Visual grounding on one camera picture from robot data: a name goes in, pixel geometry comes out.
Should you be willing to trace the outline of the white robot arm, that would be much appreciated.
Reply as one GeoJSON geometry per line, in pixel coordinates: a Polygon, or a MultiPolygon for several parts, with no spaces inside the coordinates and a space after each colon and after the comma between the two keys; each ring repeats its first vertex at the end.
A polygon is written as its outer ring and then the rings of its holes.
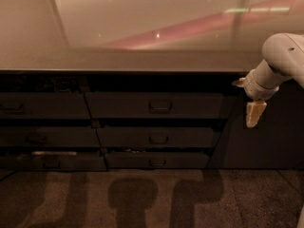
{"type": "Polygon", "coordinates": [[[270,100],[288,81],[304,87],[304,36],[277,33],[262,46],[262,61],[245,77],[232,82],[241,87],[250,102],[246,103],[247,128],[256,127],[270,100]]]}

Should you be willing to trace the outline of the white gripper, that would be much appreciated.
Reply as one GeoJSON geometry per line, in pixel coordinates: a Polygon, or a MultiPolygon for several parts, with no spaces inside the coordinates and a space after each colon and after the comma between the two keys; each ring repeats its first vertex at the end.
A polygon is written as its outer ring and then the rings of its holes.
{"type": "Polygon", "coordinates": [[[255,127],[267,107],[267,103],[261,100],[272,98],[279,91],[279,87],[268,89],[259,85],[254,78],[253,70],[245,78],[241,77],[233,81],[232,85],[243,87],[246,95],[253,100],[246,104],[246,126],[249,128],[255,127]]]}

